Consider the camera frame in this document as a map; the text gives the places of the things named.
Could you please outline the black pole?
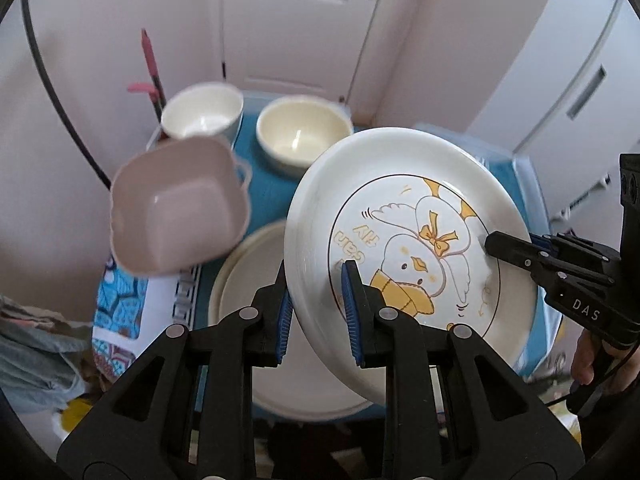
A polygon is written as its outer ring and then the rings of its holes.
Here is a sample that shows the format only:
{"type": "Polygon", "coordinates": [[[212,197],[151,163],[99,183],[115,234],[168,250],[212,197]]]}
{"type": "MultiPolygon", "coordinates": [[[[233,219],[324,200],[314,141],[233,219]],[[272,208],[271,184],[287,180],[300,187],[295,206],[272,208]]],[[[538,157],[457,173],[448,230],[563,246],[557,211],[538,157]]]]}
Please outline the black pole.
{"type": "Polygon", "coordinates": [[[62,126],[66,130],[70,140],[72,140],[75,148],[78,149],[82,158],[85,159],[85,162],[89,165],[93,173],[102,183],[104,188],[109,191],[112,186],[112,181],[102,169],[102,167],[98,164],[98,162],[94,159],[92,154],[87,148],[85,142],[81,139],[79,133],[74,127],[72,121],[68,117],[66,113],[66,109],[64,108],[58,94],[55,91],[54,85],[52,84],[52,80],[49,76],[49,73],[44,65],[43,57],[40,51],[40,47],[38,44],[38,40],[36,37],[34,24],[32,24],[32,12],[30,12],[30,4],[29,0],[20,0],[21,1],[21,11],[22,11],[22,20],[24,31],[26,34],[26,39],[30,51],[30,55],[32,56],[32,60],[34,61],[36,71],[40,78],[40,82],[43,86],[44,92],[47,93],[47,97],[55,111],[58,115],[58,119],[60,120],[62,126]]]}

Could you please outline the pink square bowl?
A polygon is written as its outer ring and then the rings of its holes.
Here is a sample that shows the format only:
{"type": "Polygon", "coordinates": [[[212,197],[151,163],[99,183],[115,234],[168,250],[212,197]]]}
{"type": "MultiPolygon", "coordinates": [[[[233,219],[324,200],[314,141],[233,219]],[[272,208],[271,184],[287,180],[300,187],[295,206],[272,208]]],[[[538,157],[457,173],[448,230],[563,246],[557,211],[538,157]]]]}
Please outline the pink square bowl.
{"type": "Polygon", "coordinates": [[[149,278],[215,260],[250,223],[250,163],[226,139],[165,141],[118,170],[111,187],[111,252],[149,278]]]}

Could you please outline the cream yellow bowl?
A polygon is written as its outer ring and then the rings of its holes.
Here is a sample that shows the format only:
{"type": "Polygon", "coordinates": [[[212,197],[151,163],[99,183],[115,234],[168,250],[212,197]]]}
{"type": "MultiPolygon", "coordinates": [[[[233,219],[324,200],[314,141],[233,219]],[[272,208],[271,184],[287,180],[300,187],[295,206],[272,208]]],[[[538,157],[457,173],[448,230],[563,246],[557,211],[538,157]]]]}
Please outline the cream yellow bowl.
{"type": "Polygon", "coordinates": [[[318,96],[282,96],[260,112],[256,140],[275,170],[299,179],[354,130],[346,108],[337,103],[318,96]]]}

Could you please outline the white refrigerator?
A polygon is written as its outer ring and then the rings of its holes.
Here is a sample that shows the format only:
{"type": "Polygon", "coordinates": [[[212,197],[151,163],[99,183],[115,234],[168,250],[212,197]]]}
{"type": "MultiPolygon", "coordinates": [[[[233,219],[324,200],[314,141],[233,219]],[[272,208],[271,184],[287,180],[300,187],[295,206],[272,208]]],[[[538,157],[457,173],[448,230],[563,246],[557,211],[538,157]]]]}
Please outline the white refrigerator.
{"type": "Polygon", "coordinates": [[[628,0],[548,0],[468,133],[526,156],[549,214],[639,140],[639,18],[628,0]]]}

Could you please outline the white ceramic bowl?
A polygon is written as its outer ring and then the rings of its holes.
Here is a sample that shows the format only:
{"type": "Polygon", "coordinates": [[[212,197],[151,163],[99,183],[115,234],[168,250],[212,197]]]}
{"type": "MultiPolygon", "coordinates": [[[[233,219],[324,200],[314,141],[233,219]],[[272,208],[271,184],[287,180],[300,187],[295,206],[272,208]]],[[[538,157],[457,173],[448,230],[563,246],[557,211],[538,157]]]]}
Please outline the white ceramic bowl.
{"type": "Polygon", "coordinates": [[[243,93],[226,82],[202,82],[175,94],[163,109],[160,128],[174,140],[220,136],[234,144],[244,112],[243,93]]]}

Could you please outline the white plate with duck print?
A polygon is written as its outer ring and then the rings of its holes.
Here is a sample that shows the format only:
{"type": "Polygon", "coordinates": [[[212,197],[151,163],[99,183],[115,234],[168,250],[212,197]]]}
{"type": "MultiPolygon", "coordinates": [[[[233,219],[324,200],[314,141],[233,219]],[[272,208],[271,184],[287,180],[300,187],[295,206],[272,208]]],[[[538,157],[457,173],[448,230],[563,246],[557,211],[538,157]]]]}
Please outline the white plate with duck print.
{"type": "Polygon", "coordinates": [[[288,291],[321,362],[358,396],[385,400],[384,370],[352,356],[341,286],[344,262],[416,322],[472,327],[506,362],[532,331],[536,285],[488,256],[485,238],[526,238],[527,226],[491,172],[439,136],[398,127],[352,134],[297,185],[284,239],[288,291]]]}

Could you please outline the blue patterned bag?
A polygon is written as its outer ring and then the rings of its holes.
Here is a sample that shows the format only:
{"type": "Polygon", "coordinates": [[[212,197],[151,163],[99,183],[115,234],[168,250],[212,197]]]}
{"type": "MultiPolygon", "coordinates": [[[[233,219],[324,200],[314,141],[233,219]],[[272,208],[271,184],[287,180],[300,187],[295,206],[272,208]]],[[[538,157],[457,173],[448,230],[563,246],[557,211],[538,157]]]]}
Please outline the blue patterned bag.
{"type": "Polygon", "coordinates": [[[96,295],[92,353],[112,384],[167,327],[194,329],[202,268],[192,266],[159,278],[135,278],[111,258],[96,295]]]}

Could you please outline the grey cloth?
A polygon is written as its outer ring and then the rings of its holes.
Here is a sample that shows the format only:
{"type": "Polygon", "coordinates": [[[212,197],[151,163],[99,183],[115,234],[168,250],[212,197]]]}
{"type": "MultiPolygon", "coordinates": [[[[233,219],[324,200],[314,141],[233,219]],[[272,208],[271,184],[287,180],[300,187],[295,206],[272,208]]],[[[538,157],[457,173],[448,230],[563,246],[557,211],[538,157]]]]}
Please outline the grey cloth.
{"type": "Polygon", "coordinates": [[[18,414],[64,410],[92,391],[92,325],[1,298],[1,390],[18,414]]]}

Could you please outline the white door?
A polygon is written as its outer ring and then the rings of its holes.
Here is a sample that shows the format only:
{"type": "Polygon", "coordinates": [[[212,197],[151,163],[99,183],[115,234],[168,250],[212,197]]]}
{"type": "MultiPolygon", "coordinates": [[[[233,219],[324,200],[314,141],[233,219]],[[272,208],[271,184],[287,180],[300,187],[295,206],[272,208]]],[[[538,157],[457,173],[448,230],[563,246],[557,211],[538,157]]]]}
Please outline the white door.
{"type": "Polygon", "coordinates": [[[378,0],[222,0],[224,74],[242,90],[344,102],[378,0]]]}

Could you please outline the pink handled mop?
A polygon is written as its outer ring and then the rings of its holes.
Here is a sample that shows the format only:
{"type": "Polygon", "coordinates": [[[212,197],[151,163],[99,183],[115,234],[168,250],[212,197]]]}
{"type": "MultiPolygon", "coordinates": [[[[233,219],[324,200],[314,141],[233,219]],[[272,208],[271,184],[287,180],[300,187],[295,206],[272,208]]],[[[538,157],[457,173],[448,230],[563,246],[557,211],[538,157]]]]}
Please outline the pink handled mop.
{"type": "Polygon", "coordinates": [[[163,110],[166,105],[166,96],[162,82],[160,81],[160,71],[157,67],[152,41],[145,28],[141,29],[141,47],[151,81],[130,84],[127,87],[127,91],[129,93],[146,94],[154,107],[157,121],[161,122],[163,110]]]}

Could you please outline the plain white plate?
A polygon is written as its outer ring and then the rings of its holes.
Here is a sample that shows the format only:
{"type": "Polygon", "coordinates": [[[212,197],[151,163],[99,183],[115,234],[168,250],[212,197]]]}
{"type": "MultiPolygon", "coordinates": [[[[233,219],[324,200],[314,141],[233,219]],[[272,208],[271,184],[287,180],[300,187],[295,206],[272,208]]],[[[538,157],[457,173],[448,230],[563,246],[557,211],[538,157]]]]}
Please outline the plain white plate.
{"type": "MultiPolygon", "coordinates": [[[[278,279],[284,258],[285,222],[271,222],[250,234],[228,255],[209,297],[208,322],[216,325],[253,305],[259,289],[278,279]]],[[[286,345],[250,350],[253,401],[277,416],[327,422],[355,415],[372,403],[340,382],[311,348],[297,318],[286,345]]]]}

